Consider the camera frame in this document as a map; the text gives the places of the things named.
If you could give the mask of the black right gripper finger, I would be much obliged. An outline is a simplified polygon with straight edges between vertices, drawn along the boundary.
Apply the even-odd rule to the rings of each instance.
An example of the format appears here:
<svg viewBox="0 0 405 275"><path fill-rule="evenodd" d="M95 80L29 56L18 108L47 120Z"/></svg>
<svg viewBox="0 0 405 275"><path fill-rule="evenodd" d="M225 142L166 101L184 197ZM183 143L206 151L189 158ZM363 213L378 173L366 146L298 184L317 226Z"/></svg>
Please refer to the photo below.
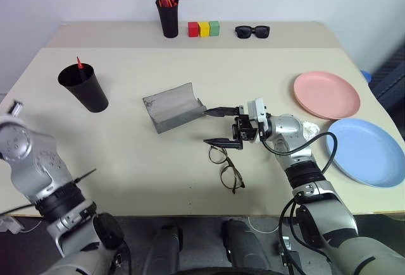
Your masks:
<svg viewBox="0 0 405 275"><path fill-rule="evenodd" d="M215 107L204 111L205 115L212 117L239 116L244 114L242 106L239 107Z"/></svg>
<svg viewBox="0 0 405 275"><path fill-rule="evenodd" d="M210 138L203 140L208 145L224 149L243 149L241 140L230 140L228 138Z"/></svg>

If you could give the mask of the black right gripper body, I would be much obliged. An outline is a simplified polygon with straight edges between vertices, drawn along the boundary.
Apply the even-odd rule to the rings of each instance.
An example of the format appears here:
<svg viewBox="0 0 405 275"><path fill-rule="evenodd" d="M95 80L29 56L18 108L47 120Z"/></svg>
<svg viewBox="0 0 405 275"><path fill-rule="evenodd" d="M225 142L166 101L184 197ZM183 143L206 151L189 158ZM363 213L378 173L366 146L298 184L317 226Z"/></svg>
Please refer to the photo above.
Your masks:
<svg viewBox="0 0 405 275"><path fill-rule="evenodd" d="M233 139L242 143L243 141L253 142L258 134L258 129L251 124L248 114L240 114L235 117L232 125Z"/></svg>

